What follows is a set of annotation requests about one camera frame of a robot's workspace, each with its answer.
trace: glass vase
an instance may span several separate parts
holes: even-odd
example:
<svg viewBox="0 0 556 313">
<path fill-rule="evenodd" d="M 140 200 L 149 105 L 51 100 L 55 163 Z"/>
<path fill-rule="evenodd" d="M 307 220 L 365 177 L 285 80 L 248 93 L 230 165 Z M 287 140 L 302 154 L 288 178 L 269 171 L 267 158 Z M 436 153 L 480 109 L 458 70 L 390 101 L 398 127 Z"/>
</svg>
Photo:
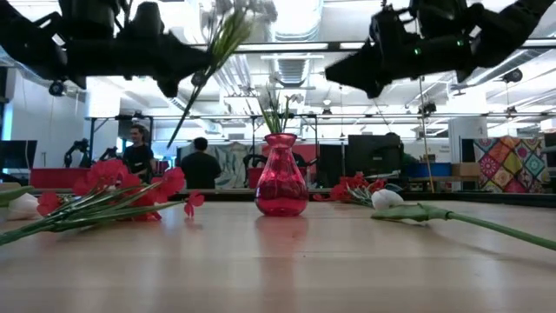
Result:
<svg viewBox="0 0 556 313">
<path fill-rule="evenodd" d="M 309 194 L 292 154 L 297 136 L 270 134 L 264 139 L 271 150 L 255 189 L 255 204 L 266 216 L 298 216 Z"/>
</svg>

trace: person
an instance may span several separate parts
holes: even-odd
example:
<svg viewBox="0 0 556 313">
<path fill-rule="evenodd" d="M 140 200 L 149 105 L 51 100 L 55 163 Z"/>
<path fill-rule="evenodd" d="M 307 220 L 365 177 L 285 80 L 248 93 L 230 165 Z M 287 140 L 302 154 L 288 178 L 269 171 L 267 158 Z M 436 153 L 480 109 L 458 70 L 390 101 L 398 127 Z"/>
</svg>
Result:
<svg viewBox="0 0 556 313">
<path fill-rule="evenodd" d="M 147 130 L 141 125 L 133 125 L 130 135 L 133 145 L 125 148 L 123 162 L 128 166 L 131 174 L 139 176 L 148 183 L 150 174 L 156 169 L 156 161 L 153 150 L 146 144 Z"/>
<path fill-rule="evenodd" d="M 196 138 L 193 141 L 195 152 L 184 157 L 180 162 L 189 190 L 214 189 L 215 179 L 222 173 L 216 158 L 206 153 L 208 146 L 207 139 Z"/>
</svg>

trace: pink vase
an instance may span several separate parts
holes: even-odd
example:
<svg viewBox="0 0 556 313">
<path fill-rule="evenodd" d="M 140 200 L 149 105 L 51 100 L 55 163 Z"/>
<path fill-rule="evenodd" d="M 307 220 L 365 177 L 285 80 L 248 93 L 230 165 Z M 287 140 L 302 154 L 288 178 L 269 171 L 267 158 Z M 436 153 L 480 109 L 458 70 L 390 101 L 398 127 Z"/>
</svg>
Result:
<svg viewBox="0 0 556 313">
<path fill-rule="evenodd" d="M 297 136 L 271 134 L 264 139 L 271 151 L 255 189 L 255 204 L 266 216 L 298 216 L 307 207 L 309 193 L 292 154 Z"/>
</svg>

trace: ceiling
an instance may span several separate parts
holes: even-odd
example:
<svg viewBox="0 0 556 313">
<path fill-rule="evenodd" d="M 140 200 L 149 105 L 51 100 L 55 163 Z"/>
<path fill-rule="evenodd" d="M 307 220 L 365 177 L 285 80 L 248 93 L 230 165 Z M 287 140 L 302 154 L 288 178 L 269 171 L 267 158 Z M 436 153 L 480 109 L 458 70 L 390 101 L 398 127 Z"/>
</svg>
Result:
<svg viewBox="0 0 556 313">
<path fill-rule="evenodd" d="M 57 2 L 51 0 L 10 0 L 25 16 L 36 19 L 53 10 Z M 408 5 L 408 0 L 388 1 L 395 8 Z M 501 10 L 513 1 L 483 0 L 481 2 L 490 10 Z M 162 18 L 167 27 L 178 38 L 187 43 L 202 43 L 199 4 L 205 8 L 210 0 L 185 0 L 160 2 Z M 285 40 L 309 40 L 315 42 L 362 42 L 368 36 L 368 25 L 373 14 L 381 9 L 380 0 L 274 0 L 277 11 L 275 23 L 258 23 L 248 43 L 284 42 Z M 532 38 L 554 37 L 556 35 L 556 5 L 545 14 Z M 405 114 L 417 113 L 421 104 L 421 92 L 425 100 L 434 101 L 439 112 L 503 112 L 508 106 L 516 105 L 519 112 L 548 111 L 556 106 L 556 52 L 554 50 L 522 50 L 510 57 L 500 67 L 490 70 L 476 70 L 468 83 L 478 86 L 465 89 L 466 95 L 454 97 L 450 85 L 455 84 L 453 73 L 439 73 L 424 77 L 419 81 L 396 81 L 385 88 L 380 97 L 367 99 L 364 92 L 337 83 L 327 82 L 323 76 L 325 67 L 345 57 L 347 53 L 313 53 L 305 59 L 285 59 L 292 54 L 247 54 L 234 57 L 229 63 L 228 73 L 220 77 L 220 82 L 211 79 L 204 88 L 199 101 L 194 106 L 195 114 L 225 115 L 248 114 L 257 110 L 256 102 L 241 96 L 241 88 L 248 70 L 251 87 L 264 86 L 269 76 L 276 71 L 279 78 L 289 82 L 301 81 L 300 88 L 290 88 L 284 93 L 302 93 L 305 101 L 298 105 L 297 113 L 321 113 L 323 107 L 329 107 L 335 114 Z M 519 83 L 498 81 L 501 75 L 518 68 L 523 72 Z M 157 89 L 150 78 L 134 78 L 125 81 L 120 77 L 101 78 L 123 91 L 123 110 L 141 110 L 144 114 L 157 116 L 180 115 L 181 112 Z M 192 89 L 189 79 L 181 83 L 178 100 L 186 102 Z M 531 127 L 539 119 L 522 120 L 513 123 L 513 127 Z M 324 121 L 336 127 L 340 121 Z M 382 123 L 383 119 L 343 119 L 341 123 L 358 125 Z M 430 123 L 446 124 L 447 119 L 434 120 Z M 502 119 L 489 123 L 504 122 Z M 417 121 L 408 123 L 408 130 L 414 129 Z M 172 128 L 175 122 L 164 121 L 157 124 L 160 128 Z M 199 128 L 199 123 L 186 123 L 185 127 Z"/>
</svg>

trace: flower stem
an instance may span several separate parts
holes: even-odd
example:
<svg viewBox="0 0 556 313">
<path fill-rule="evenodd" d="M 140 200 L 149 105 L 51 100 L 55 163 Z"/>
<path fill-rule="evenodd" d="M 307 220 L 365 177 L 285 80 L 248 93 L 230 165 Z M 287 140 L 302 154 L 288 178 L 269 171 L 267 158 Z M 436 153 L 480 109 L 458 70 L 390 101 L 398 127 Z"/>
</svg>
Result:
<svg viewBox="0 0 556 313">
<path fill-rule="evenodd" d="M 491 223 L 491 222 L 487 222 L 487 221 L 483 221 L 481 219 L 478 218 L 474 218 L 474 217 L 470 217 L 470 216 L 464 216 L 461 214 L 457 214 L 457 213 L 453 213 L 450 212 L 447 214 L 447 219 L 453 219 L 453 220 L 457 220 L 457 221 L 461 221 L 461 222 L 465 222 L 465 223 L 471 223 L 473 225 L 477 225 L 480 227 L 484 227 L 490 230 L 494 230 L 494 231 L 498 231 L 499 233 L 508 235 L 508 236 L 512 236 L 514 238 L 523 240 L 525 242 L 528 243 L 532 243 L 532 244 L 536 244 L 538 246 L 541 246 L 543 248 L 547 248 L 550 250 L 555 250 L 556 251 L 556 242 L 549 240 L 549 239 L 545 239 L 545 238 L 541 238 L 539 236 L 535 236 L 535 235 L 531 235 L 531 234 L 527 234 L 526 232 L 520 231 L 520 230 L 515 230 L 513 228 L 509 228 L 503 225 L 499 225 L 497 223 Z"/>
</svg>

